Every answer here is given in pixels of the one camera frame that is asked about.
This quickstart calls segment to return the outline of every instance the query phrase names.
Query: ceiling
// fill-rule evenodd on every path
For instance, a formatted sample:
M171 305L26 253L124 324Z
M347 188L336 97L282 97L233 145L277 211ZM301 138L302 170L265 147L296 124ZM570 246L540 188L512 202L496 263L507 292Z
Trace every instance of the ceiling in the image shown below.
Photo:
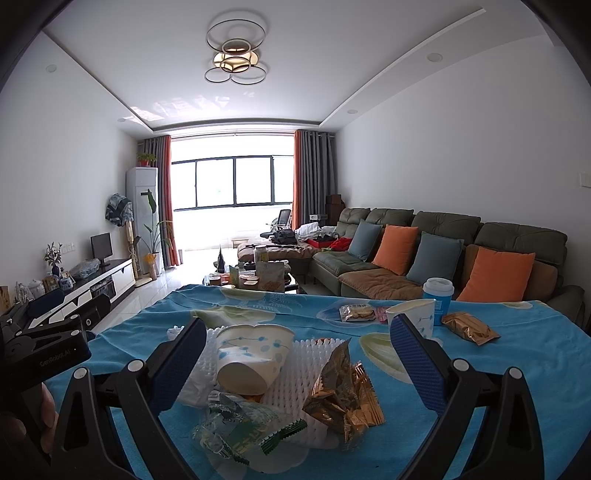
M267 78L210 84L206 32L220 14L244 9L237 4L73 0L46 33L146 136L236 121L336 130L441 68L544 32L519 0L250 0L242 16L265 24ZM434 51L443 61L426 59Z

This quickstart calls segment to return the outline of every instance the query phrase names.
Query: tv cabinet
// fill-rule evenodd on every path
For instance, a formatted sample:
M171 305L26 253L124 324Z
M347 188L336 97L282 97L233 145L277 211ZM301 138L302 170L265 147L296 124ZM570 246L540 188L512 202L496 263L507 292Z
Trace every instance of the tv cabinet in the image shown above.
M107 280L109 277L113 281L115 290L114 295L111 298L111 309L119 304L121 300L134 290L134 271L131 266L131 259L129 258L109 260L109 262L109 265L99 268L97 272L92 275L83 278L82 280L76 280L74 287L64 292L65 298L62 304L33 320L30 328L41 325L42 323L60 322L69 313L91 300L93 298L93 287L104 280Z

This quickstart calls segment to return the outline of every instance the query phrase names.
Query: window frame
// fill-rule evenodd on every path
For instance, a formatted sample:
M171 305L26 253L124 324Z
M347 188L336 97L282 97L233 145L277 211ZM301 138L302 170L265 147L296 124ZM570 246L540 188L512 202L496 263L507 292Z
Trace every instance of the window frame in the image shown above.
M272 205L291 205L292 202L276 202L275 201L275 158L274 157L293 157L293 155L231 155L227 157L209 157L209 158L194 158L192 160L179 160L171 162L172 165L181 163L195 163L195 207L176 208L173 212L185 212L188 210L205 210L210 208L229 208L229 207L258 207L258 206L272 206ZM271 201L262 203L237 203L236 202L236 159L240 158L269 158L271 166L269 168L269 175L271 177ZM234 203L225 205L211 205L200 207L197 203L197 162L208 160L228 160L232 159L232 177L233 177L233 198Z

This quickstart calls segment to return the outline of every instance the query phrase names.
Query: green plant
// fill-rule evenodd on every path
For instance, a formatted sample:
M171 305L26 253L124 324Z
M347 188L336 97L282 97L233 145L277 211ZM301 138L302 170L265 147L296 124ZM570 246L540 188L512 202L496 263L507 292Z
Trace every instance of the green plant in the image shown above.
M154 195L150 189L148 189L148 203L150 204L150 208L152 210L152 228L148 225L144 224L144 227L147 228L148 232L150 232L150 244L142 238L142 242L146 244L148 250L151 254L157 254L159 252L158 246L160 244L160 225L164 224L164 226L168 229L170 226L169 223L172 223L170 220L161 220L160 222L154 223L154 214L156 213L156 201L154 200ZM168 245L169 248L172 248L173 245L170 241L170 238L165 238L164 241Z
M61 244L59 244L59 247L56 247L55 242L51 242L51 245L47 244L43 260L46 261L50 267L61 263Z
M151 166L154 166L156 163L156 155L153 153L138 153L137 159L140 161L147 161Z

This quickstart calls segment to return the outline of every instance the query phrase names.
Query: blue-gray pillow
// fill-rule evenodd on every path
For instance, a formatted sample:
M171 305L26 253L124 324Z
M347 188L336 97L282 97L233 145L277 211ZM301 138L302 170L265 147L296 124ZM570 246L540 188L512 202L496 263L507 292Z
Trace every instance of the blue-gray pillow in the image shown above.
M381 230L381 225L361 220L353 236L353 241L349 245L349 255L353 255L365 262L374 249Z
M433 277L452 280L463 245L464 240L423 232L407 279L419 285Z

